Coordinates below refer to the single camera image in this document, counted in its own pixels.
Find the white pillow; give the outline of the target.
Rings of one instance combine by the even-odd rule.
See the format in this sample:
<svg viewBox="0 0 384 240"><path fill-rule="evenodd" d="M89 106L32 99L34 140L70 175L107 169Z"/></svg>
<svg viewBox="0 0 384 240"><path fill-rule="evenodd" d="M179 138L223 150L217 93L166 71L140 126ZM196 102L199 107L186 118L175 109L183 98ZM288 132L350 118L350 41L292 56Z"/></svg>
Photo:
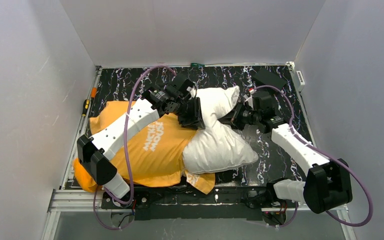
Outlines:
<svg viewBox="0 0 384 240"><path fill-rule="evenodd" d="M199 129L182 152L187 171L193 174L224 172L259 159L259 155L240 134L219 121L219 118L233 110L240 93L239 86L201 88L196 91L205 129Z"/></svg>

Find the orange printed pillowcase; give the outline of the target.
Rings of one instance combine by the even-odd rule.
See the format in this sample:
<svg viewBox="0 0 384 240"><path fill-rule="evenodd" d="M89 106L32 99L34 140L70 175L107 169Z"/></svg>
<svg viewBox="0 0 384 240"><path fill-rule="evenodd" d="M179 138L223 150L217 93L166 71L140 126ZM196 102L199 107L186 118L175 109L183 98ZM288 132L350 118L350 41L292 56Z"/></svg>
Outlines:
<svg viewBox="0 0 384 240"><path fill-rule="evenodd" d="M89 119L90 131L98 133L127 111L128 101L108 101L97 117ZM170 187L180 183L181 177L204 194L215 186L215 173L194 174L184 166L183 151L197 135L196 130L183 128L177 116L165 115L149 124L128 141L129 162L135 184L146 187ZM123 147L111 163L118 173L129 180ZM80 187L94 192L98 185L76 158L73 162L74 177Z"/></svg>

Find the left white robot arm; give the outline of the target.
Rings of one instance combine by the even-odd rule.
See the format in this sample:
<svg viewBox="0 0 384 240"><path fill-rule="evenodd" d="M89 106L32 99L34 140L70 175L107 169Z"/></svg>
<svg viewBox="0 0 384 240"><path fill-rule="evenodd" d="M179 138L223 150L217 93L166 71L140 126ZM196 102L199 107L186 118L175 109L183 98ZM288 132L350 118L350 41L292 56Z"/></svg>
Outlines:
<svg viewBox="0 0 384 240"><path fill-rule="evenodd" d="M128 152L128 141L148 125L164 115L177 116L181 127L191 130L204 129L200 98L193 81L177 74L161 87L149 87L127 111L109 126L90 137L81 135L77 140L78 161L97 185L104 187L112 197L121 200L134 195L130 160L126 157L129 182L126 182L111 163L116 153Z"/></svg>

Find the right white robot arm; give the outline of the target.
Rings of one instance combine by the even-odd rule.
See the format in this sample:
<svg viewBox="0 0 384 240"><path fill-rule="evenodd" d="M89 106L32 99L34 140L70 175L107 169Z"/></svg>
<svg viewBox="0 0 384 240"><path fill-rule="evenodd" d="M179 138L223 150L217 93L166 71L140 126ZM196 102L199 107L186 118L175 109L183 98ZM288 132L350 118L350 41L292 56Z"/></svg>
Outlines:
<svg viewBox="0 0 384 240"><path fill-rule="evenodd" d="M271 141L280 146L306 173L304 181L280 178L266 184L265 190L250 197L251 201L266 203L290 200L305 203L320 214L352 201L350 173L346 162L334 162L312 149L293 126L276 114L275 99L269 92L251 96L251 103L240 101L219 121L234 130L246 125L257 126L260 132L271 134Z"/></svg>

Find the black flat pad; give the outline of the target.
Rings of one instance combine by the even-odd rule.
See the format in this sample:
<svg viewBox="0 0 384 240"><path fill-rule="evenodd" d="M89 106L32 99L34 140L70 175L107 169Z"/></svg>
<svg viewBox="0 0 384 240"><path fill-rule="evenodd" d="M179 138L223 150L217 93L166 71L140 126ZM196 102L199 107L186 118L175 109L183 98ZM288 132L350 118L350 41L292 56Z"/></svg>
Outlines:
<svg viewBox="0 0 384 240"><path fill-rule="evenodd" d="M273 73L265 68L257 71L251 76L256 86L272 86L281 90L288 82L281 78L277 73Z"/></svg>

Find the white power strip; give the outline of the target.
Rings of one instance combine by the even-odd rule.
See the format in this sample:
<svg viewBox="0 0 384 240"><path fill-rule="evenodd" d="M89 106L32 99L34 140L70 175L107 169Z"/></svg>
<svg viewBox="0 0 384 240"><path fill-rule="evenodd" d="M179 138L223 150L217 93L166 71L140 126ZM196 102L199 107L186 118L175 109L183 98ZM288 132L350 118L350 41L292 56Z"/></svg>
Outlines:
<svg viewBox="0 0 384 240"><path fill-rule="evenodd" d="M302 92L304 87L306 86L304 76L300 70L295 72L295 86L298 92Z"/></svg>

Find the green handled screwdriver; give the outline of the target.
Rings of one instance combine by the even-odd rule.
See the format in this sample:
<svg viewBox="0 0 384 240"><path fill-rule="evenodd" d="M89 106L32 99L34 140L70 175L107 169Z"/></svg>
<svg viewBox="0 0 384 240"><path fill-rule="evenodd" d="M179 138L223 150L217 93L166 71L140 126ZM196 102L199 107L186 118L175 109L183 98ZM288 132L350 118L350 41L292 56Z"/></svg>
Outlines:
<svg viewBox="0 0 384 240"><path fill-rule="evenodd" d="M198 68L200 68L200 67L205 67L204 64L196 63L196 62L191 62L189 66L190 66L190 67L198 67Z"/></svg>

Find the yellow handled screwdriver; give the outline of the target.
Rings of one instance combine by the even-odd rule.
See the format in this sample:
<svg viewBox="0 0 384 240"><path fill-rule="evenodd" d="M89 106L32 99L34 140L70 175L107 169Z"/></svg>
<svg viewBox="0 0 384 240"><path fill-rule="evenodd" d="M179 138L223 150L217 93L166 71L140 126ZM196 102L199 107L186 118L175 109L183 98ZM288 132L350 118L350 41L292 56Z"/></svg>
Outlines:
<svg viewBox="0 0 384 240"><path fill-rule="evenodd" d="M91 107L91 105L92 105L92 103L93 103L93 101L95 99L96 93L97 93L97 88L93 87L91 89L89 98L84 100L83 105L82 105L82 112L81 112L81 116L82 117L86 117L87 116L88 110Z"/></svg>

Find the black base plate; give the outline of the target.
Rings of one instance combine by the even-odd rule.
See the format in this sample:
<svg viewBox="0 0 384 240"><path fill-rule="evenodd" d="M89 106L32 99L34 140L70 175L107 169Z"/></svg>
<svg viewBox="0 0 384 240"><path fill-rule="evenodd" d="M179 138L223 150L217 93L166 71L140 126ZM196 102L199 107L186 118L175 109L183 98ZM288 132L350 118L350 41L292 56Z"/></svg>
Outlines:
<svg viewBox="0 0 384 240"><path fill-rule="evenodd" d="M133 213L137 221L160 219L243 219L282 225L287 211L295 206L288 200L275 201L265 187L222 186L204 194L189 184L170 187L137 185L129 205L103 193L103 210Z"/></svg>

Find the aluminium frame rail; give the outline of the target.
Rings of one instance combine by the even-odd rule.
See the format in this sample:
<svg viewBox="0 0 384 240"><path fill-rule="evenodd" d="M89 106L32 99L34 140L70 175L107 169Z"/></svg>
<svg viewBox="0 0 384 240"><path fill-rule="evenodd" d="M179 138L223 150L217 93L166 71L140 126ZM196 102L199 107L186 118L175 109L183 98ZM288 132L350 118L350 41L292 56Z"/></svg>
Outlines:
<svg viewBox="0 0 384 240"><path fill-rule="evenodd" d="M133 202L122 205L107 192L90 193L79 189L54 190L48 207L48 216L42 239L51 240L56 234L57 221L62 212L131 212L138 213L137 220L152 219L247 219L256 221L256 209L276 212L270 206L274 202L287 202L287 209L311 211L315 214L326 211L347 211L351 201L350 192L310 192L304 200L296 197L275 197L263 187L217 187L209 194L195 190L180 190L178 187L137 187Z"/></svg>

